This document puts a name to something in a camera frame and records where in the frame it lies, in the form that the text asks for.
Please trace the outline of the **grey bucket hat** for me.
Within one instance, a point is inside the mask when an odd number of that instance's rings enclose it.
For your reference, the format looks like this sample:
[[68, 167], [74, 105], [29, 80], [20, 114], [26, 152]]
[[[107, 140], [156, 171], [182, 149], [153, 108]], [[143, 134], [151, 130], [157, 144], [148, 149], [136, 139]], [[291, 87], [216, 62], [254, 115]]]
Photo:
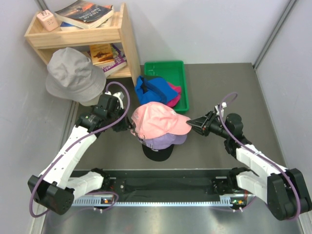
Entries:
[[104, 71], [80, 51], [66, 47], [55, 51], [47, 64], [46, 90], [51, 95], [79, 103], [102, 94]]

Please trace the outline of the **blue cap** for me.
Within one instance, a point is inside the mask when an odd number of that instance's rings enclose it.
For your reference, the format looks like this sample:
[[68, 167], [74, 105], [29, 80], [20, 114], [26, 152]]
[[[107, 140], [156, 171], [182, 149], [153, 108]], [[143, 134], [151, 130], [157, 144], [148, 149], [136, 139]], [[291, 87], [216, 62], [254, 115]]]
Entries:
[[147, 80], [143, 76], [137, 78], [135, 92], [141, 105], [149, 102], [167, 104], [177, 95], [164, 78]]

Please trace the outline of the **black baseball cap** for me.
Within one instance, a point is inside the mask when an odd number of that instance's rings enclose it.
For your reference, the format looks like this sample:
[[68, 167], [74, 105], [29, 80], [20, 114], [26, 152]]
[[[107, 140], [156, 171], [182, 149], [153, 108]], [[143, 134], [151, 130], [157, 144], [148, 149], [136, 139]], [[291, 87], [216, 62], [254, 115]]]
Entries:
[[142, 150], [145, 156], [148, 159], [156, 162], [166, 161], [171, 156], [173, 149], [174, 149], [173, 144], [168, 148], [162, 150], [154, 150], [145, 145], [142, 145]]

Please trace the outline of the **light pink cap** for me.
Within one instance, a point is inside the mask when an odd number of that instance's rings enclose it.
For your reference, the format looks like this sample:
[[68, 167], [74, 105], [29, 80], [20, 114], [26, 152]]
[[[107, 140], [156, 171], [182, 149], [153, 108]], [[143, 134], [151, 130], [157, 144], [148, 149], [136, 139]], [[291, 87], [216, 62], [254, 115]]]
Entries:
[[135, 109], [131, 116], [131, 134], [140, 139], [153, 139], [165, 134], [186, 135], [191, 131], [189, 117], [160, 103], [149, 102]]

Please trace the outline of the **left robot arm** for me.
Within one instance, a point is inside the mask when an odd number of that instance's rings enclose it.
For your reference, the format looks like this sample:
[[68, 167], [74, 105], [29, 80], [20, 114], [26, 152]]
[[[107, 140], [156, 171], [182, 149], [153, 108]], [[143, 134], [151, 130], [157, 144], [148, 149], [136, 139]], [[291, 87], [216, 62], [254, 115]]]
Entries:
[[29, 209], [36, 202], [48, 211], [65, 214], [74, 201], [90, 192], [109, 191], [109, 175], [102, 169], [92, 169], [87, 174], [71, 178], [71, 174], [86, 150], [105, 130], [127, 131], [132, 126], [127, 118], [128, 106], [123, 105], [122, 92], [106, 92], [91, 112], [82, 114], [73, 127], [69, 138], [52, 163], [39, 176], [31, 176], [27, 185], [31, 192]]

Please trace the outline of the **magenta cap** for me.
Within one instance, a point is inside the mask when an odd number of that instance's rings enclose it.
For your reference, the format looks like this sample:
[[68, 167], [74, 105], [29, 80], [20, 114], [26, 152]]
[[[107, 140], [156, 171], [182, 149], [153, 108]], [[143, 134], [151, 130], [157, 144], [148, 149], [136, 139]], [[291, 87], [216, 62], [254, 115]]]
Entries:
[[180, 86], [175, 86], [168, 82], [168, 85], [177, 92], [177, 95], [167, 103], [167, 106], [173, 108], [175, 107], [181, 99], [182, 88]]

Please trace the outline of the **lavender baseball cap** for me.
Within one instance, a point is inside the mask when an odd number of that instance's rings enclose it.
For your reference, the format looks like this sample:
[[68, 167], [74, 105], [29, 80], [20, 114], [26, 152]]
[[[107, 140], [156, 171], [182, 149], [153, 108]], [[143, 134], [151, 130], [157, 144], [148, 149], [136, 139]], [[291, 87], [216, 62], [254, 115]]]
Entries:
[[171, 145], [183, 144], [187, 139], [187, 134], [185, 135], [174, 135], [174, 134], [164, 134], [163, 136], [156, 137], [153, 139], [138, 139], [141, 144], [147, 146], [152, 150], [164, 150]]

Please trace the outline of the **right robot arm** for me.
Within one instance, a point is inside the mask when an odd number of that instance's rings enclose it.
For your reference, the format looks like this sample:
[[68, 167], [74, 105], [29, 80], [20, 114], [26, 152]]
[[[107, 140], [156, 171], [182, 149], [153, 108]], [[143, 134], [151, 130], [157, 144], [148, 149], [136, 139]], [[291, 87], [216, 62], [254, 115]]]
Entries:
[[192, 130], [202, 136], [213, 133], [225, 139], [228, 154], [245, 164], [233, 168], [227, 175], [231, 192], [246, 190], [264, 201], [272, 215], [278, 220], [290, 220], [312, 209], [303, 174], [298, 169], [287, 169], [268, 159], [243, 135], [240, 115], [230, 113], [225, 122], [213, 111], [188, 120]]

